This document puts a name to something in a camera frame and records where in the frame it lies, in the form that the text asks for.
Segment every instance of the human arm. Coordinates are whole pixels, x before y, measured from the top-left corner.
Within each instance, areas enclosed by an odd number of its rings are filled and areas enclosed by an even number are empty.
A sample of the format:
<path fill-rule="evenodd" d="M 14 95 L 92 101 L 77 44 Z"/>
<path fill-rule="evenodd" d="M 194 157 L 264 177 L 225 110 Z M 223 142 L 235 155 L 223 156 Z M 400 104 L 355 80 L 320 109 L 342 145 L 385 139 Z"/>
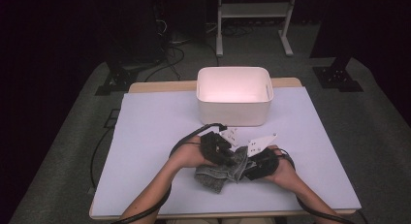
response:
<path fill-rule="evenodd" d="M 274 150 L 275 154 L 282 154 L 276 145 L 271 146 L 270 148 Z M 297 175 L 295 169 L 288 160 L 279 157 L 278 168 L 272 175 L 266 176 L 265 179 L 295 193 L 296 196 L 309 208 L 329 215 L 339 216 L 314 191 L 312 191 L 307 184 L 305 184 L 305 182 Z M 314 219 L 317 224 L 339 223 L 318 216 L 314 216 Z"/>
<path fill-rule="evenodd" d="M 178 148 L 167 160 L 155 178 L 145 187 L 142 193 L 125 209 L 121 219 L 141 213 L 157 204 L 168 191 L 175 175 L 182 168 L 196 168 L 200 165 L 211 165 L 200 153 L 200 137 L 196 136 Z M 154 223 L 158 209 L 147 217 L 133 223 Z"/>

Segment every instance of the white metal stand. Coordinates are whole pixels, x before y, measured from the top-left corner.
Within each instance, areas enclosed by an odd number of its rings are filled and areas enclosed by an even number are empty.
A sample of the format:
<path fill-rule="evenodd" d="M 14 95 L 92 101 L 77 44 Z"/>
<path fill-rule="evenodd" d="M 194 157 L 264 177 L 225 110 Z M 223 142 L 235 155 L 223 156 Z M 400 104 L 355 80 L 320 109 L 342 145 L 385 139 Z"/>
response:
<path fill-rule="evenodd" d="M 223 56 L 223 37 L 221 34 L 222 18 L 230 17 L 285 17 L 284 28 L 278 31 L 281 43 L 287 56 L 292 56 L 290 44 L 287 40 L 287 30 L 290 24 L 296 0 L 288 3 L 245 3 L 245 4 L 223 4 L 218 0 L 216 53 Z"/>

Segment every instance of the white tabletop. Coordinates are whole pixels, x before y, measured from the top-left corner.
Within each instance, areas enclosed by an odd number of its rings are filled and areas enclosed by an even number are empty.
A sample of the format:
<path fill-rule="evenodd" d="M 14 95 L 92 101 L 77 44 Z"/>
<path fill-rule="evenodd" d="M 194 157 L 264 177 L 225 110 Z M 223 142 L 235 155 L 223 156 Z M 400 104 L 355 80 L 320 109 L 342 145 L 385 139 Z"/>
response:
<path fill-rule="evenodd" d="M 90 216 L 119 216 L 154 178 L 175 143 L 202 125 L 195 91 L 125 94 Z M 326 203 L 339 212 L 361 208 L 304 87 L 274 88 L 267 122 L 240 127 L 237 137 L 240 145 L 247 145 L 273 133 L 273 143 L 290 153 L 300 177 Z M 294 194 L 263 179 L 228 181 L 215 194 L 195 181 L 194 172 L 183 169 L 177 174 L 160 217 L 302 211 Z"/>

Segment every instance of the crumpled cloth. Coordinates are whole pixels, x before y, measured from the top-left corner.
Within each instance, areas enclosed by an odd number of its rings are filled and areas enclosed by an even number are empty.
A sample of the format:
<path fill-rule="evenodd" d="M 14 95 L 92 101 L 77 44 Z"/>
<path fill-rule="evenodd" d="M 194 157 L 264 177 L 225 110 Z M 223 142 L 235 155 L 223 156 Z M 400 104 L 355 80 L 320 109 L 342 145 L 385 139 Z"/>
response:
<path fill-rule="evenodd" d="M 216 193 L 221 192 L 227 180 L 238 183 L 248 163 L 247 149 L 247 146 L 242 146 L 236 150 L 232 156 L 232 159 L 235 161 L 233 166 L 202 165 L 198 167 L 194 179 Z"/>

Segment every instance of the white storage bin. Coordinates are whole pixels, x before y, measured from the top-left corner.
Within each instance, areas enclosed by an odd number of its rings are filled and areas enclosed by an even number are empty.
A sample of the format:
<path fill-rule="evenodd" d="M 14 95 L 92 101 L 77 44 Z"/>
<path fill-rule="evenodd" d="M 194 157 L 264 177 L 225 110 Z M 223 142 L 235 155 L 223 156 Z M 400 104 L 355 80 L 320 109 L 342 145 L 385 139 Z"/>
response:
<path fill-rule="evenodd" d="M 269 72 L 261 67 L 205 67 L 198 73 L 197 99 L 203 124 L 264 124 L 273 98 Z"/>

